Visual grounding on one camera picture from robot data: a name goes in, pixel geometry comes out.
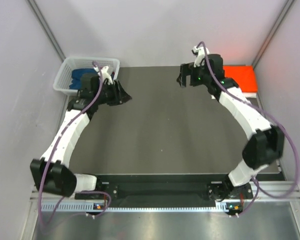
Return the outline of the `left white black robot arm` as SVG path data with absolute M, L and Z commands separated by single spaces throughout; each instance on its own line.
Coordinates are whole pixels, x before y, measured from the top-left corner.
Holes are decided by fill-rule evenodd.
M 106 73 L 86 73 L 80 81 L 81 87 L 69 101 L 56 136 L 43 155 L 31 161 L 30 171 L 40 193 L 70 197 L 87 192 L 96 199 L 103 194 L 103 185 L 95 175 L 69 169 L 72 153 L 100 105 L 118 106 L 132 97 L 118 79 Z

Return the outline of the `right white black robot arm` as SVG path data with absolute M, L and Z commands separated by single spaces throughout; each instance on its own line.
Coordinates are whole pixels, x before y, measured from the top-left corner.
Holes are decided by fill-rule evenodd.
M 256 110 L 233 78 L 226 77 L 219 54 L 209 54 L 199 65 L 181 64 L 176 81 L 185 87 L 187 77 L 192 87 L 206 86 L 208 93 L 232 114 L 247 137 L 242 160 L 223 181 L 224 194 L 235 198 L 252 177 L 282 157 L 285 135 Z

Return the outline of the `orange t-shirt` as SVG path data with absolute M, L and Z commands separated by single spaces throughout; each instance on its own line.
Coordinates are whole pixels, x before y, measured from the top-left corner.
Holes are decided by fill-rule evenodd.
M 226 65 L 223 69 L 225 76 L 234 79 L 243 93 L 256 94 L 258 92 L 257 79 L 252 66 Z

